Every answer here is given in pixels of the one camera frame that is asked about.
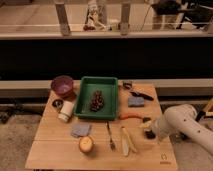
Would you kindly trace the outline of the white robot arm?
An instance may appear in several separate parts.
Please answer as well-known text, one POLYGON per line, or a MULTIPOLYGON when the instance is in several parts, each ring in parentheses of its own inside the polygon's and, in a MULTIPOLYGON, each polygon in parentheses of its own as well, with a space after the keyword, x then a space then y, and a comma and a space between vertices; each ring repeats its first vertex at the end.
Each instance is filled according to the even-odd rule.
POLYGON ((196 121, 197 110, 190 104, 168 107, 153 121, 147 121, 140 128, 151 131, 159 140, 181 132, 213 155, 213 131, 196 121))

